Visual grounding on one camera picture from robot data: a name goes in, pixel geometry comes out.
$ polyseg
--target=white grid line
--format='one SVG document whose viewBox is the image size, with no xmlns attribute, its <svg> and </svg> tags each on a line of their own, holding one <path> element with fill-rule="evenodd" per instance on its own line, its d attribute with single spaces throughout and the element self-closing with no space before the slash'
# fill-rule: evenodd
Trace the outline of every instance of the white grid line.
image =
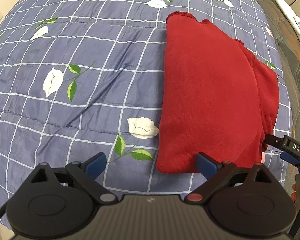
<svg viewBox="0 0 300 240">
<path fill-rule="evenodd" d="M 13 162 L 15 162 L 15 163 L 18 163 L 18 164 L 20 164 L 21 166 L 24 166 L 24 167 L 26 167 L 26 168 L 33 169 L 33 167 L 30 167 L 30 166 L 28 166 L 28 165 L 26 165 L 26 164 L 24 164 L 24 163 L 21 163 L 21 162 L 15 160 L 15 159 L 12 159 L 12 158 L 10 158 L 10 157 L 8 157 L 8 156 L 2 154 L 2 153 L 0 153 L 0 156 L 5 157 L 5 158 L 8 159 L 9 161 L 13 161 Z"/>
<path fill-rule="evenodd" d="M 71 105 L 68 103 L 60 102 L 60 101 L 53 101 L 53 100 L 47 99 L 47 98 L 32 97 L 32 96 L 27 96 L 27 95 L 18 94 L 18 93 L 0 92 L 0 94 L 1 95 L 15 95 L 15 96 L 20 96 L 20 97 L 24 97 L 24 98 L 39 100 L 39 101 L 46 101 L 46 102 L 50 102 L 50 103 L 54 102 L 55 104 L 59 104 L 59 105 L 63 105 L 63 106 L 70 106 L 73 108 L 79 108 L 79 107 L 85 108 L 86 107 L 86 105 Z M 104 103 L 91 103 L 91 105 L 122 108 L 122 106 L 116 106 L 116 105 L 110 105 L 110 104 L 104 104 Z M 153 110 L 153 111 L 162 110 L 162 108 L 160 108 L 160 107 L 124 106 L 124 108 L 125 109 L 137 109 L 137 110 Z"/>
<path fill-rule="evenodd" d="M 284 107 L 287 107 L 287 108 L 291 109 L 291 107 L 290 107 L 290 106 L 287 106 L 287 105 L 285 105 L 285 104 L 279 103 L 279 105 L 280 105 L 280 106 L 284 106 Z"/>
<path fill-rule="evenodd" d="M 231 11 L 231 9 L 229 8 L 229 11 L 230 11 L 230 14 L 231 14 L 231 17 L 232 17 L 232 22 L 233 22 L 233 27 L 234 27 L 234 36 L 235 36 L 235 38 L 237 39 L 237 31 L 236 31 L 236 26 L 235 26 L 235 23 L 234 23 L 234 18 L 233 18 L 233 14 L 232 14 L 232 11 Z"/>
<path fill-rule="evenodd" d="M 276 129 L 276 128 L 274 128 L 273 130 L 274 130 L 274 131 L 278 131 L 278 132 L 285 132 L 285 133 L 288 133 L 288 134 L 290 134 L 290 133 L 291 133 L 291 132 L 289 132 L 289 131 L 280 130 L 280 129 Z"/>
<path fill-rule="evenodd" d="M 212 17 L 212 20 L 211 20 L 211 22 L 214 24 L 214 17 L 213 17 L 213 5 L 212 5 L 212 0 L 210 0 L 210 5 L 211 5 L 211 17 Z"/>
<path fill-rule="evenodd" d="M 192 180 L 193 180 L 193 176 L 194 176 L 194 173 L 191 174 L 191 177 L 190 177 L 190 183 L 189 183 L 189 189 L 188 189 L 188 193 L 191 192 L 191 187 L 192 187 Z"/>
<path fill-rule="evenodd" d="M 154 168 L 155 168 L 155 163 L 157 162 L 158 152 L 159 152 L 159 150 L 156 150 L 155 155 L 154 155 L 154 159 L 153 159 L 153 162 L 152 162 L 150 177 L 149 177 L 149 181 L 148 181 L 147 193 L 150 193 L 152 175 L 153 175 L 153 171 L 154 171 Z"/>
<path fill-rule="evenodd" d="M 12 194 L 12 195 L 13 195 L 13 193 L 12 193 L 11 191 L 9 191 L 9 190 L 6 190 L 6 192 L 8 193 L 8 196 L 9 196 L 9 194 Z"/>
<path fill-rule="evenodd" d="M 112 40 L 112 39 L 107 39 L 107 38 L 98 38 L 98 37 L 93 37 L 93 36 L 66 36 L 66 35 L 58 35 L 58 36 L 41 36 L 39 37 L 40 39 L 51 39 L 51 38 L 89 38 L 89 39 L 95 39 L 95 40 L 99 40 L 99 41 L 112 41 L 112 42 L 116 42 L 116 43 L 122 43 L 122 44 L 126 44 L 126 43 L 146 43 L 146 41 L 116 41 L 116 40 Z M 20 40 L 20 41 L 7 41 L 7 42 L 3 42 L 0 43 L 0 45 L 4 45 L 4 44 L 9 44 L 9 43 L 16 43 L 16 42 L 28 42 L 29 40 Z M 166 44 L 165 41 L 159 42 L 159 41 L 150 41 L 148 42 L 150 44 Z"/>
<path fill-rule="evenodd" d="M 282 83 L 281 83 L 281 82 L 279 82 L 279 81 L 278 81 L 278 83 L 279 83 L 280 85 L 283 85 L 284 87 L 287 87 L 286 85 L 282 84 Z"/>
</svg>

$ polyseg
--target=blue gripper pad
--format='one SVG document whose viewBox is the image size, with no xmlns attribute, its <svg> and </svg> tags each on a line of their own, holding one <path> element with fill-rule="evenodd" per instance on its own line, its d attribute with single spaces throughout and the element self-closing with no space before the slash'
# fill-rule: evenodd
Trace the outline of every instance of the blue gripper pad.
<svg viewBox="0 0 300 240">
<path fill-rule="evenodd" d="M 287 152 L 280 153 L 280 158 L 288 163 L 291 163 L 293 166 L 295 166 L 299 163 L 299 161 L 295 157 L 292 157 Z"/>
<path fill-rule="evenodd" d="M 210 158 L 204 153 L 198 153 L 196 159 L 196 169 L 206 178 L 209 179 L 215 175 L 222 164 Z"/>
<path fill-rule="evenodd" d="M 98 153 L 83 163 L 83 165 L 85 166 L 84 172 L 93 179 L 96 179 L 105 170 L 107 157 L 104 153 Z"/>
</svg>

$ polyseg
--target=blue plaid bedspread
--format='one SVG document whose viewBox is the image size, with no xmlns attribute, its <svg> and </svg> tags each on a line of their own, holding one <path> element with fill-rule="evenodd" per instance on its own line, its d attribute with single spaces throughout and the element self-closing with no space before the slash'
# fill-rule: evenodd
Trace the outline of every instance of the blue plaid bedspread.
<svg viewBox="0 0 300 240">
<path fill-rule="evenodd" d="M 98 152 L 108 164 L 97 181 L 119 197 L 185 195 L 205 181 L 155 169 L 173 11 L 210 20 L 277 73 L 274 134 L 290 133 L 279 54 L 255 0 L 20 0 L 0 25 L 0 206 L 38 163 L 64 167 Z M 265 164 L 283 183 L 278 150 Z"/>
</svg>

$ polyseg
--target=finger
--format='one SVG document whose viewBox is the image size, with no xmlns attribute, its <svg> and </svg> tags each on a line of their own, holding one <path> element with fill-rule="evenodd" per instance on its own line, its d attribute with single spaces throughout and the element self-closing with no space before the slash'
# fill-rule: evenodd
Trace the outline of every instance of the finger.
<svg viewBox="0 0 300 240">
<path fill-rule="evenodd" d="M 291 195 L 290 195 L 290 198 L 291 198 L 291 200 L 293 201 L 293 202 L 295 202 L 296 201 L 296 199 L 297 199 L 297 193 L 292 193 Z"/>
<path fill-rule="evenodd" d="M 262 153 L 261 163 L 265 163 L 265 161 L 266 161 L 266 154 Z"/>
</svg>

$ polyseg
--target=red sweater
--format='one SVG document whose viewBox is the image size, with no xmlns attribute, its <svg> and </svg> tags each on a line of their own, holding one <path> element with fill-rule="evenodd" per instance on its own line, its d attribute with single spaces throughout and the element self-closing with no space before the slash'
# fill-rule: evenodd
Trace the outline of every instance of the red sweater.
<svg viewBox="0 0 300 240">
<path fill-rule="evenodd" d="M 197 172 L 198 152 L 251 167 L 267 149 L 278 108 L 275 72 L 242 41 L 190 13 L 168 16 L 159 171 Z"/>
</svg>

